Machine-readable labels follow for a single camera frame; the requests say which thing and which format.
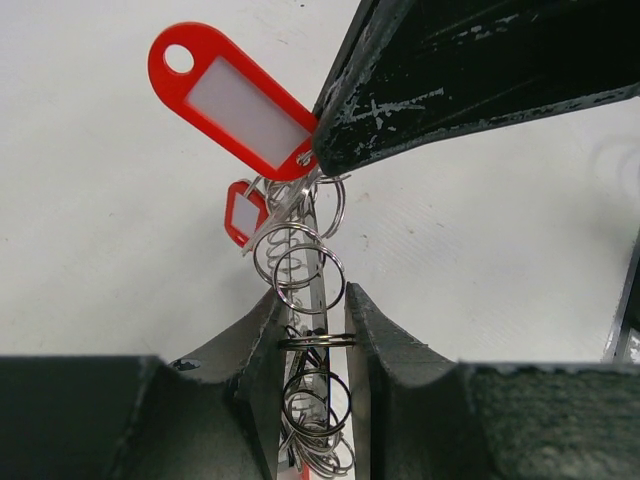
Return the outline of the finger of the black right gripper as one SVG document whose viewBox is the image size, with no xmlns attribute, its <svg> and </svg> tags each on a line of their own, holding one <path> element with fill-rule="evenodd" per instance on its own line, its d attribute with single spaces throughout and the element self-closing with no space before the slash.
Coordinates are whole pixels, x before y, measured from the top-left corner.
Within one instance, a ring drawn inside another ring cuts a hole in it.
<svg viewBox="0 0 640 480">
<path fill-rule="evenodd" d="M 639 93 L 635 1 L 414 1 L 312 149 L 343 175 L 415 147 Z"/>
<path fill-rule="evenodd" d="M 358 78 L 390 43 L 414 1 L 360 1 L 313 108 L 327 130 Z"/>
</svg>

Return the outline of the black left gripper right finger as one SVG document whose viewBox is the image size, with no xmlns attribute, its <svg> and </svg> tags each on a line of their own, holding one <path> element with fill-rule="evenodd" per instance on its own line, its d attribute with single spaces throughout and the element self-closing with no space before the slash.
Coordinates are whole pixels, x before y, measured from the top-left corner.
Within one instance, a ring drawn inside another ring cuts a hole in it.
<svg viewBox="0 0 640 480">
<path fill-rule="evenodd" d="M 345 295 L 359 479 L 635 479 L 634 364 L 454 362 Z"/>
</svg>

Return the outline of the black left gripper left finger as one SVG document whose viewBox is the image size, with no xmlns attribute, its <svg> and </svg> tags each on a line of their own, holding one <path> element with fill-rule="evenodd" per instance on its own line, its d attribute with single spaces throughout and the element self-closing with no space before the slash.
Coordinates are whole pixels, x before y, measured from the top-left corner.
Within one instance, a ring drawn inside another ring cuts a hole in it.
<svg viewBox="0 0 640 480">
<path fill-rule="evenodd" d="M 273 479 L 285 312 L 266 293 L 173 361 L 5 356 L 5 479 Z"/>
</svg>

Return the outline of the red tag key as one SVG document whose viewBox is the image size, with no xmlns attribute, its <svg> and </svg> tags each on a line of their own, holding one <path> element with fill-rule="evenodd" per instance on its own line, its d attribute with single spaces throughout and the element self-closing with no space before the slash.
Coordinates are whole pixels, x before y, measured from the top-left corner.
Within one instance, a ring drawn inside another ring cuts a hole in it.
<svg viewBox="0 0 640 480">
<path fill-rule="evenodd" d="M 221 31 L 168 27 L 152 43 L 147 70 L 170 110 L 261 177 L 295 193 L 318 177 L 316 117 Z"/>
</svg>

